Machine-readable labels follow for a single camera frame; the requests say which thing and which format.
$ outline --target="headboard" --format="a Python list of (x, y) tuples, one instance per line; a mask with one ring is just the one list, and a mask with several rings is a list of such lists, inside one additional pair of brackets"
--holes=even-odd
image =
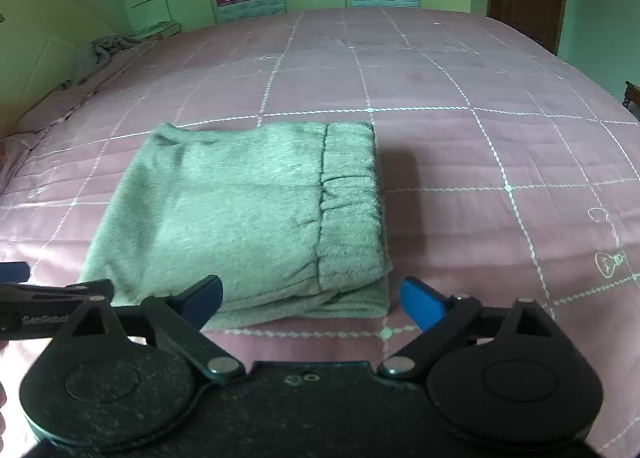
[(73, 0), (0, 0), (0, 134), (113, 30)]

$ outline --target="blue gripper pad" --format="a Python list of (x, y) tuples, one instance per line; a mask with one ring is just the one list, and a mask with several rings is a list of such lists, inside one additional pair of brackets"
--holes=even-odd
[(24, 261), (0, 263), (0, 283), (24, 283), (30, 275), (31, 269)]
[(423, 332), (446, 315), (444, 299), (443, 295), (415, 278), (403, 279), (400, 284), (400, 305)]

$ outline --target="pink bedsheet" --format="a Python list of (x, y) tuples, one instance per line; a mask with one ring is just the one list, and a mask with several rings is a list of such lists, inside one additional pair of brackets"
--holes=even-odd
[[(159, 122), (240, 130), (276, 120), (370, 120), (393, 284), (413, 274), (494, 306), (535, 298), (604, 383), (590, 443), (607, 457), (640, 451), (640, 128), (578, 70), (491, 19), (332, 9), (161, 41), (31, 151), (2, 199), (0, 256), (29, 261), (34, 283), (72, 283)], [(246, 362), (378, 362), (417, 333), (394, 306), (383, 319), (208, 335)], [(30, 442), (17, 385), (42, 344), (12, 343), (0, 359), (3, 456)]]

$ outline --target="wooden furniture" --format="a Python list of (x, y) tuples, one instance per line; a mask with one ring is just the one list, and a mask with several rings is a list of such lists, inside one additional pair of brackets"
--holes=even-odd
[(622, 102), (622, 105), (629, 109), (630, 103), (635, 104), (640, 108), (640, 88), (629, 81), (626, 82), (626, 92), (625, 92), (625, 100)]

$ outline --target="black mechanical arm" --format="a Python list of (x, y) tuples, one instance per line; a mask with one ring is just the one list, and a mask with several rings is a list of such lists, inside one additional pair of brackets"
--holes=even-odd
[(375, 372), (247, 373), (199, 331), (222, 302), (215, 276), (138, 306), (112, 298), (109, 281), (0, 285), (0, 340), (52, 337), (20, 387), (39, 440), (26, 457), (598, 456), (584, 440), (600, 381), (532, 300), (485, 308), (407, 278), (401, 303), (424, 331)]

